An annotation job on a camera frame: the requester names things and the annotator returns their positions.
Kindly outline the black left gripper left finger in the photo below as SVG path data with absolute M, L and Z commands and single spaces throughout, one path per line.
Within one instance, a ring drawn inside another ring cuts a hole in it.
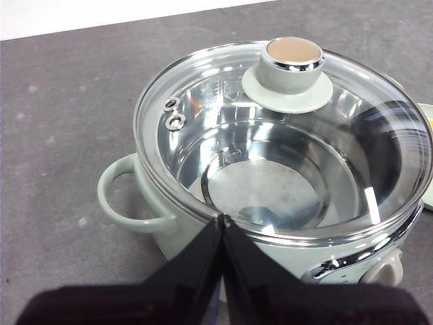
M 173 259 L 134 284 L 63 286 L 35 295 L 18 324 L 200 324 L 219 293 L 222 216 Z

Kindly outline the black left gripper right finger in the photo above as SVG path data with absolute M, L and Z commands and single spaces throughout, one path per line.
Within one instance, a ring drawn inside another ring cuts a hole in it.
M 221 218 L 224 281 L 234 324 L 428 324 L 406 291 L 377 284 L 307 284 Z

